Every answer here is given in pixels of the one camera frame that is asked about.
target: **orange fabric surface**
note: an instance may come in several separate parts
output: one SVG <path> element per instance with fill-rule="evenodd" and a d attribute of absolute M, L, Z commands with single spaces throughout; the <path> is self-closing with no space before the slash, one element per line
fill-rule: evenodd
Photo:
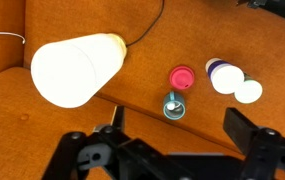
<path fill-rule="evenodd" d="M 0 32 L 24 35 L 25 0 L 0 1 Z M 24 46 L 22 39 L 0 35 L 0 72 L 13 66 L 22 66 Z"/>
<path fill-rule="evenodd" d="M 27 1 L 25 67 L 45 43 L 98 32 L 138 38 L 159 12 L 161 1 Z M 259 81 L 264 92 L 255 103 L 238 103 L 218 94 L 205 63 L 220 57 Z M 285 136 L 285 19 L 234 1 L 170 0 L 150 33 L 128 49 L 123 68 L 98 96 L 167 121 L 162 101 L 172 87 L 168 77 L 177 65 L 195 72 L 195 84 L 180 91 L 186 101 L 183 119 L 169 122 L 234 148 L 222 130 L 226 107 L 236 107 L 254 123 Z"/>
<path fill-rule="evenodd" d="M 96 125 L 110 123 L 115 105 L 93 97 L 80 108 L 59 108 L 40 96 L 29 70 L 11 68 L 0 73 L 0 179 L 40 179 L 63 134 L 83 131 L 89 135 Z M 125 118 L 126 134 L 164 154 L 222 152 L 242 158 L 234 151 L 131 109 L 126 109 Z M 92 179 L 108 179 L 101 169 L 93 172 Z"/>

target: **couch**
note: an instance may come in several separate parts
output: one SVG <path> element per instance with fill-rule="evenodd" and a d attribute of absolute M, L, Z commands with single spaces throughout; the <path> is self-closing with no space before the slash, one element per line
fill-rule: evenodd
<path fill-rule="evenodd" d="M 171 0 L 151 31 L 128 48 L 122 69 L 85 105 L 63 109 L 36 90 L 30 64 L 42 45 L 95 33 L 117 33 L 126 42 L 154 20 L 161 1 L 78 0 L 0 1 L 0 179 L 41 178 L 60 137 L 87 134 L 109 123 L 114 107 L 126 106 L 126 133 L 160 152 L 222 152 L 243 158 L 222 129 L 226 107 L 236 107 L 255 124 L 285 136 L 285 19 L 262 9 L 236 7 L 231 0 Z M 219 57 L 237 65 L 263 86 L 255 103 L 240 104 L 217 93 L 205 63 Z M 178 65 L 194 70 L 187 90 L 170 86 Z M 182 94 L 186 114 L 170 121 L 162 101 L 171 90 Z M 108 179 L 101 170 L 92 179 Z M 285 179 L 278 172 L 279 179 Z"/>

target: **bottle cap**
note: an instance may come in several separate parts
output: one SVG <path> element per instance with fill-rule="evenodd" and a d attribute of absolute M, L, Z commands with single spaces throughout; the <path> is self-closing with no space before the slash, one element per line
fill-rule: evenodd
<path fill-rule="evenodd" d="M 194 82 L 194 73 L 187 66 L 178 66 L 170 74 L 170 83 L 176 89 L 187 89 Z"/>
<path fill-rule="evenodd" d="M 234 92 L 235 99 L 240 103 L 249 104 L 258 100 L 263 92 L 262 85 L 255 80 L 244 81 Z"/>
<path fill-rule="evenodd" d="M 205 69 L 214 89 L 221 94 L 234 93 L 244 81 L 240 68 L 218 58 L 209 60 Z"/>

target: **red cap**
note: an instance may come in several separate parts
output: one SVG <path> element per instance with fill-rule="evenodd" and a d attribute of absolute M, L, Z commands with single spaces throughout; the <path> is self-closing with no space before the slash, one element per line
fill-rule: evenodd
<path fill-rule="evenodd" d="M 170 75 L 170 83 L 176 89 L 187 89 L 194 82 L 194 73 L 187 66 L 178 66 L 173 69 Z"/>

